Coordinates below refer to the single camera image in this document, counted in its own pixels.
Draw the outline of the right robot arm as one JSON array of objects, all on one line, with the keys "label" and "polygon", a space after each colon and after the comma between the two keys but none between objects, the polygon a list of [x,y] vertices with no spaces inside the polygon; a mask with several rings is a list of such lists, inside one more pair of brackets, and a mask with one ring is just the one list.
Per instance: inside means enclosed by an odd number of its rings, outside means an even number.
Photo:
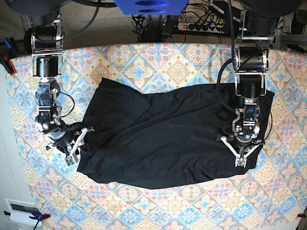
[{"label": "right robot arm", "polygon": [[51,142],[46,149],[53,149],[64,156],[68,166],[78,162],[78,154],[84,145],[85,135],[93,131],[81,122],[66,124],[63,120],[62,105],[58,97],[62,94],[56,77],[61,75],[60,64],[63,54],[62,16],[42,16],[40,25],[35,25],[34,17],[28,17],[31,26],[31,48],[33,77],[39,80],[35,92],[38,115],[35,122],[39,131],[47,135]]}]

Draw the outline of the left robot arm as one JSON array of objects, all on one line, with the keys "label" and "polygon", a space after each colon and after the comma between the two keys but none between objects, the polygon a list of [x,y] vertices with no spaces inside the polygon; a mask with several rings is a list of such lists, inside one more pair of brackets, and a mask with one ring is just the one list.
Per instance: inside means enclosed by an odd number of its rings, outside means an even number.
[{"label": "left robot arm", "polygon": [[275,37],[279,19],[265,16],[244,6],[237,34],[232,36],[235,94],[239,106],[235,109],[222,101],[222,105],[236,114],[228,136],[218,137],[235,156],[235,166],[245,167],[247,158],[265,143],[260,129],[265,115],[260,98],[266,95],[266,75],[269,68],[269,46]]}]

